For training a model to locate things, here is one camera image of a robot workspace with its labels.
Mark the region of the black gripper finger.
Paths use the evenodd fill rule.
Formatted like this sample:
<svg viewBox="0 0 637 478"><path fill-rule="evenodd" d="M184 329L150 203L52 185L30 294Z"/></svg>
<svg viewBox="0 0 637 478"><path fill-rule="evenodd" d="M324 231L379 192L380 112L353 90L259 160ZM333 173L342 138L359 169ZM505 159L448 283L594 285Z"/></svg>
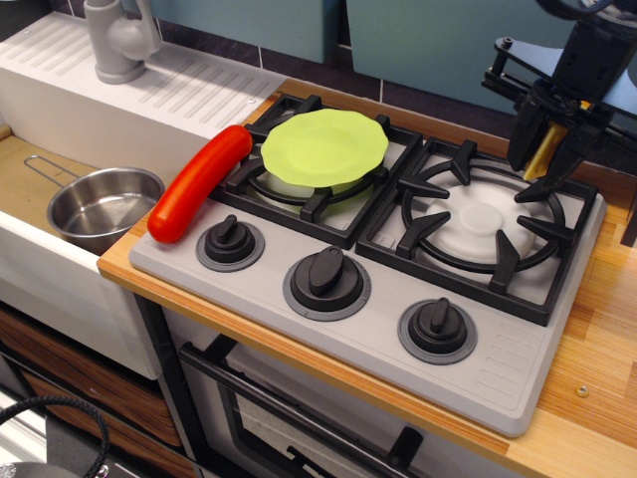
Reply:
<svg viewBox="0 0 637 478"><path fill-rule="evenodd" d="M544 186L562 186L577 166L593 151L600 137L601 132L594 127L568 129L551 159L547 175L540 177L544 179Z"/></svg>
<svg viewBox="0 0 637 478"><path fill-rule="evenodd" d="M514 120L508 162L513 170L525 169L546 131L546 110L534 97L526 97Z"/></svg>

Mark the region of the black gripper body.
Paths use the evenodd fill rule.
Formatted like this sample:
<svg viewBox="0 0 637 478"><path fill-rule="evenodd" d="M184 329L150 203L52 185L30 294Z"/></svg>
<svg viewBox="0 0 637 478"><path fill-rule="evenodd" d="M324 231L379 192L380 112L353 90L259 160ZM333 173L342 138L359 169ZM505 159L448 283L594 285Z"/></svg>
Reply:
<svg viewBox="0 0 637 478"><path fill-rule="evenodd" d="M505 72L507 61L531 71L575 100L636 118L636 85L628 66L636 54L636 24L578 22L564 48L533 45L510 37L495 43L494 63L482 85L516 102L531 85Z"/></svg>

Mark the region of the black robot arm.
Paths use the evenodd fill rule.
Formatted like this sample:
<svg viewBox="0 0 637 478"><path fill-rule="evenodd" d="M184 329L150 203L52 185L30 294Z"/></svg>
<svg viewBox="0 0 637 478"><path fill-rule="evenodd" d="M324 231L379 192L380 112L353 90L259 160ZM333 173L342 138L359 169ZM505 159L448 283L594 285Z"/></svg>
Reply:
<svg viewBox="0 0 637 478"><path fill-rule="evenodd" d="M635 134L612 123L616 115L636 117L636 85L628 73L636 55L636 4L539 5L573 22L565 46L555 49L500 38L482 84L515 104L507 153L511 168L553 190L605 142L636 147Z"/></svg>

